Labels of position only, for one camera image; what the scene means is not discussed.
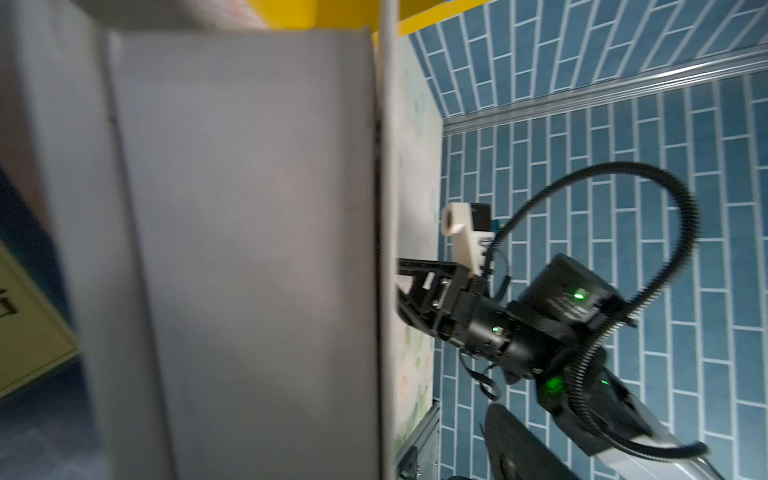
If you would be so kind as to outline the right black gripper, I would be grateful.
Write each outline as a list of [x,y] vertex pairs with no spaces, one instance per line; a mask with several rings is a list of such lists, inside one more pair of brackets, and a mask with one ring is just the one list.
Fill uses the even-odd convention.
[[398,275],[411,279],[397,287],[396,311],[408,326],[495,363],[513,376],[540,372],[540,315],[531,307],[495,300],[466,288],[455,262],[401,258]]

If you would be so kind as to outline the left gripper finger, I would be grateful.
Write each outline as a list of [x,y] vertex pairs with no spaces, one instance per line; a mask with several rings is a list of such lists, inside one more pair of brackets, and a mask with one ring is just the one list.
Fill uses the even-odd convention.
[[483,437],[494,479],[576,480],[577,476],[503,405],[486,412]]

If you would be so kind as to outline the white LOEWE book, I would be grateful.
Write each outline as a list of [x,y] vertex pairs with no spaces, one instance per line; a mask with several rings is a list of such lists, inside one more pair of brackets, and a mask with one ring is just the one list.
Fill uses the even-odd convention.
[[112,479],[436,479],[398,316],[400,5],[358,28],[188,27],[5,1]]

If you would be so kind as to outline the navy blue book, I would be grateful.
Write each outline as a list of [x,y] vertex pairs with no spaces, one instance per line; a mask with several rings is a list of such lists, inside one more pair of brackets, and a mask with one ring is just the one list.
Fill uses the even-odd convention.
[[107,479],[49,235],[1,178],[1,476]]

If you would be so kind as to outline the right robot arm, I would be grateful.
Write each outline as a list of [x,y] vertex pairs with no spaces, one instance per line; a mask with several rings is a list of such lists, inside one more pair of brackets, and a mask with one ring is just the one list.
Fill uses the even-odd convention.
[[[540,203],[582,180],[609,174],[649,180],[676,203],[679,238],[669,260],[631,299],[565,255],[556,255],[521,296],[504,301],[489,286],[491,264],[508,234]],[[697,241],[697,205],[687,187],[653,165],[615,162],[564,176],[528,200],[497,232],[478,267],[400,259],[412,279],[397,294],[403,322],[486,360],[507,384],[531,380],[539,405],[573,443],[627,479],[715,479],[709,448],[684,444],[610,372],[605,342],[652,303],[689,261]]]

